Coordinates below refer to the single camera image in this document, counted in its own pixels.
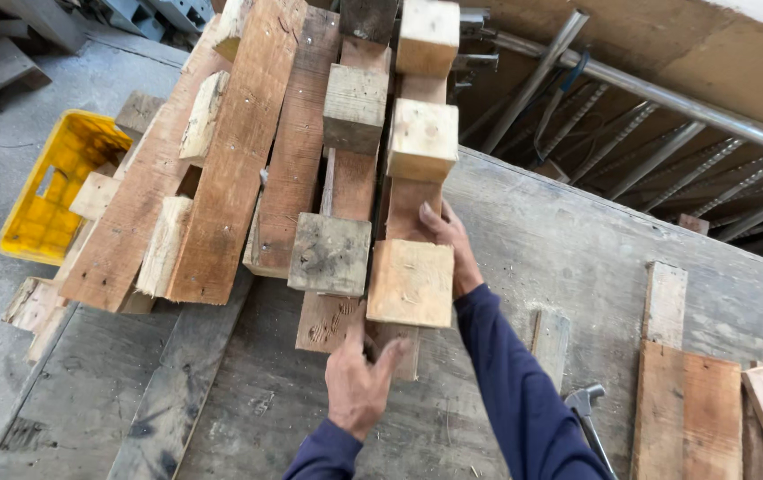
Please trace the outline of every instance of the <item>hammer head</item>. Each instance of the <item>hammer head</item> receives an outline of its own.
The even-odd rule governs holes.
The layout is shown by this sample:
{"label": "hammer head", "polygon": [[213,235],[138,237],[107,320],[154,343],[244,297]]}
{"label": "hammer head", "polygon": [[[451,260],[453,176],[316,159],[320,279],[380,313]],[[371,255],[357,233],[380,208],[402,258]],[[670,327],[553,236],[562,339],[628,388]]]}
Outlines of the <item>hammer head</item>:
{"label": "hammer head", "polygon": [[588,387],[574,390],[565,397],[565,404],[580,417],[588,417],[592,413],[592,400],[607,394],[601,384],[591,384]]}

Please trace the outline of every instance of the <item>square wood block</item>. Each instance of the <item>square wood block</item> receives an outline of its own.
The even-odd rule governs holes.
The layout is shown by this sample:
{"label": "square wood block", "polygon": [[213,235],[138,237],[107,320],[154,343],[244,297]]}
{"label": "square wood block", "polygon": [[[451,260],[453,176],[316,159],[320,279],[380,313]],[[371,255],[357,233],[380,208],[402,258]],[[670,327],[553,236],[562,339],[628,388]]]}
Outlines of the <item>square wood block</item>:
{"label": "square wood block", "polygon": [[458,107],[397,98],[387,175],[442,182],[458,162]]}
{"label": "square wood block", "polygon": [[384,128],[388,77],[387,73],[331,65],[323,111],[326,147],[376,154]]}
{"label": "square wood block", "polygon": [[452,247],[408,240],[376,242],[367,318],[449,328],[452,324]]}
{"label": "square wood block", "polygon": [[453,2],[405,0],[396,71],[445,79],[458,54],[460,15]]}
{"label": "square wood block", "polygon": [[300,213],[287,286],[342,296],[362,296],[372,223]]}

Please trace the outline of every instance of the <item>hammer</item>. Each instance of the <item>hammer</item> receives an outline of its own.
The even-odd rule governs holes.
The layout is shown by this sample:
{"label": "hammer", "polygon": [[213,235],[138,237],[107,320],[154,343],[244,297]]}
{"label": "hammer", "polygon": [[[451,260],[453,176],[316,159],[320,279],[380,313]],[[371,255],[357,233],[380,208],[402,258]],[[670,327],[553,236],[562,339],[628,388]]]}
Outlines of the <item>hammer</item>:
{"label": "hammer", "polygon": [[568,396],[565,397],[565,405],[574,412],[580,420],[580,424],[583,426],[583,433],[586,435],[586,440],[597,456],[600,457],[600,461],[607,466],[609,474],[612,478],[617,478],[615,471],[612,470],[612,466],[609,464],[607,458],[607,452],[604,451],[603,445],[600,444],[600,438],[595,431],[595,425],[592,424],[592,400],[600,396],[607,394],[607,391],[601,384],[591,384],[588,387],[574,390]]}

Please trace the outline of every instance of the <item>hand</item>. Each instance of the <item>hand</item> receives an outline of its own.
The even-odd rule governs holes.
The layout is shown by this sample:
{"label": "hand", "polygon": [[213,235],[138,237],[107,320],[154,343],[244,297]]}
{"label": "hand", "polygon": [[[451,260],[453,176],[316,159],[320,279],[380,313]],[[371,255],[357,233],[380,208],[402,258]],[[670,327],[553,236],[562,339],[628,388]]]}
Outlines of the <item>hand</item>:
{"label": "hand", "polygon": [[443,200],[440,216],[431,210],[428,202],[423,202],[419,206],[419,221],[423,222],[429,231],[435,235],[435,244],[452,245],[455,255],[452,294],[455,298],[470,293],[471,290],[484,283],[482,273],[479,272],[479,264],[473,257],[464,224],[461,223],[446,200]]}
{"label": "hand", "polygon": [[389,342],[375,365],[364,357],[364,321],[349,325],[345,341],[328,357],[328,419],[363,442],[387,407],[390,380],[410,341]]}

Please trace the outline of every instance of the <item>long sleeve shirt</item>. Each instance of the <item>long sleeve shirt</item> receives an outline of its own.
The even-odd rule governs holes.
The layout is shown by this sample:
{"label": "long sleeve shirt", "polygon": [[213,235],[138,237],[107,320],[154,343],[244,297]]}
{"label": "long sleeve shirt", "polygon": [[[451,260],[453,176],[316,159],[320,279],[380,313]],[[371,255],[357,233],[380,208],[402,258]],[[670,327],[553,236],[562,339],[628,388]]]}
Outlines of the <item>long sleeve shirt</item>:
{"label": "long sleeve shirt", "polygon": [[[500,313],[500,298],[482,284],[456,300],[455,310],[512,477],[608,480],[606,468],[583,440],[577,418]],[[283,478],[351,479],[362,446],[325,419],[304,439]]]}

